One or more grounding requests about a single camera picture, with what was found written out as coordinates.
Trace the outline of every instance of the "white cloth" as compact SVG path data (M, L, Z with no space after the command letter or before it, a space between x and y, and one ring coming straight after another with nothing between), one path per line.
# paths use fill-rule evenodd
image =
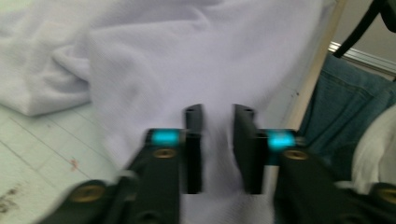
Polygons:
M367 194L374 183L396 185L396 105L378 117L364 133L355 150L352 182Z
M4 16L0 103L27 115L92 99L114 162L148 128L182 128L205 106L205 193L183 198L186 223L270 223L269 195L242 192L232 104L260 113L293 75L323 1L48 0Z

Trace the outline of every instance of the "denim fabric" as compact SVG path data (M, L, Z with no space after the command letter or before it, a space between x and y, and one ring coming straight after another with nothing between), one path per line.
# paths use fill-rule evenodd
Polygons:
M355 147L370 124L396 103L396 83L329 55L300 134L340 179L351 179Z

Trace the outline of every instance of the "brass screw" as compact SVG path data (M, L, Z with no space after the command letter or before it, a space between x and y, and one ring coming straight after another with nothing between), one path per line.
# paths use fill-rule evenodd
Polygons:
M84 186L77 189L70 200L76 203L89 203L100 199L105 192L105 188L97 185Z
M396 189L379 189L378 195L389 203L396 203Z
M175 157L176 154L174 149L162 148L154 151L153 156L159 159L169 159Z
M292 160L304 161L304 160L308 159L308 155L302 151L287 150L287 151L284 151L283 154L287 158L292 159Z

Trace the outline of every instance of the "cyan led light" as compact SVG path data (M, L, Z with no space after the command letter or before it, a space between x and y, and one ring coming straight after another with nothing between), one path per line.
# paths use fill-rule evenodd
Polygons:
M179 143L179 130L155 130L151 136L151 144L155 146L176 147Z
M283 151L287 147L295 147L294 135L289 131L267 131L268 147L273 152Z

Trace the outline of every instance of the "black plastic part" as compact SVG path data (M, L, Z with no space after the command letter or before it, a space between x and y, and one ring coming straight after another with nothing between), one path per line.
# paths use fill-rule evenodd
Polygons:
M276 215L284 223L365 224L366 217L333 184L322 162L299 148L284 151L276 187Z
M381 17L388 30L396 33L396 1L388 0L381 10Z
M114 186L114 198L106 210L102 224L122 224L127 217L127 206L134 202L138 187L137 176L122 176L117 186Z
M364 14L363 18L359 22L358 26L353 30L349 37L344 41L344 43L338 48L338 50L333 54L336 58L341 58L353 45L356 44L361 39L361 36L370 27L375 17L384 8L387 0L374 0L370 5L367 12Z
M186 181L187 193L202 191L202 155L201 138L204 127L202 105L192 105L185 109L186 145L184 146L183 179Z
M253 123L254 110L235 105L233 154L241 172L246 193L262 193L264 164L268 160L267 136Z
M184 110L185 127L190 133L201 133L204 127L204 111L202 105L192 105Z
M102 223L113 200L114 189L100 180L91 180L75 187L63 203L39 224Z
M155 156L156 150L173 150L173 156ZM178 147L144 147L141 155L145 159L143 175L139 179L134 205L127 218L128 224L179 222L179 154Z

